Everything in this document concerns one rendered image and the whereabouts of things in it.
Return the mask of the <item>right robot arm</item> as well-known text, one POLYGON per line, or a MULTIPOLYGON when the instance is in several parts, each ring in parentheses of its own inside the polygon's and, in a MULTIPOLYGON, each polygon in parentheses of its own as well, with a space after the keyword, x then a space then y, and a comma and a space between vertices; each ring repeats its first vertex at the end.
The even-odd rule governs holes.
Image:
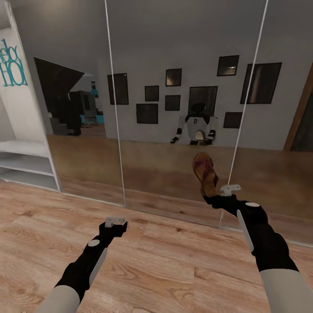
POLYGON ((289 256, 287 243, 268 224, 261 205, 238 201, 240 185, 221 187, 221 195, 203 196, 208 205, 223 208, 238 218, 259 269, 271 313, 313 313, 313 293, 289 256))

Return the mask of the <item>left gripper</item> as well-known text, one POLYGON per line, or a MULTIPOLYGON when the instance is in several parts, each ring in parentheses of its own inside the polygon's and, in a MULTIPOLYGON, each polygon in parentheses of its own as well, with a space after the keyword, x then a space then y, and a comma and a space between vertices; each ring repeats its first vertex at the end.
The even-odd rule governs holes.
POLYGON ((105 224, 100 224, 99 226, 99 235, 101 233, 107 233, 111 237, 111 241, 114 237, 121 237, 124 232, 127 230, 127 221, 124 225, 114 224, 111 228, 106 228, 105 224))

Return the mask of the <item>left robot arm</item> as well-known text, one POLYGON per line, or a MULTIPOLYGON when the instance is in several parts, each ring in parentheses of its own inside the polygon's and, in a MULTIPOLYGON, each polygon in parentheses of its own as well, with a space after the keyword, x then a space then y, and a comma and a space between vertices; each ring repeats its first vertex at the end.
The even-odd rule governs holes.
POLYGON ((107 256, 107 247, 126 230, 126 218, 106 217, 106 222, 99 226, 99 236, 87 243, 83 254, 68 265, 61 280, 32 313, 76 313, 107 256))

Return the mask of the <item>sandal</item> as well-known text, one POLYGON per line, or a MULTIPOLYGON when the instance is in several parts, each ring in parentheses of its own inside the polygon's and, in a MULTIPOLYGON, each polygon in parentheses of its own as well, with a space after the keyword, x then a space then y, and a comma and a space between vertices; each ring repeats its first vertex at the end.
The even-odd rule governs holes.
POLYGON ((206 152, 200 152, 193 161, 193 171, 201 182, 201 194, 203 196, 216 196, 216 184, 219 177, 213 169, 213 160, 206 152))

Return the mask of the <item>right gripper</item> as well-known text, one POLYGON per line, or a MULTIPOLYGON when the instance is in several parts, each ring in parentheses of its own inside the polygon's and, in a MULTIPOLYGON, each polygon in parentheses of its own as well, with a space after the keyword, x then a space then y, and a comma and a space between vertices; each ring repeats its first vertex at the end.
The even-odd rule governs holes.
POLYGON ((213 208, 215 209, 223 208, 224 210, 230 213, 228 206, 232 200, 236 200, 236 195, 232 194, 232 196, 227 197, 221 195, 216 195, 212 197, 203 196, 203 198, 208 205, 212 204, 213 208))

